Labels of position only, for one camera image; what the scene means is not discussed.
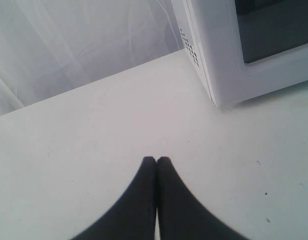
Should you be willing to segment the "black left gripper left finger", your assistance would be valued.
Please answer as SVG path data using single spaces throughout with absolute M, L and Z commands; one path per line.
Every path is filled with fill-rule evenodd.
M 156 161 L 143 158 L 117 202 L 76 240 L 153 240 L 156 224 Z

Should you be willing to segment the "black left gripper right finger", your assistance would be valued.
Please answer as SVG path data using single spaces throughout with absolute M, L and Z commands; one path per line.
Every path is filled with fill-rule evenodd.
M 245 240 L 211 214 L 188 190 L 171 160 L 157 160 L 157 210 L 162 240 Z

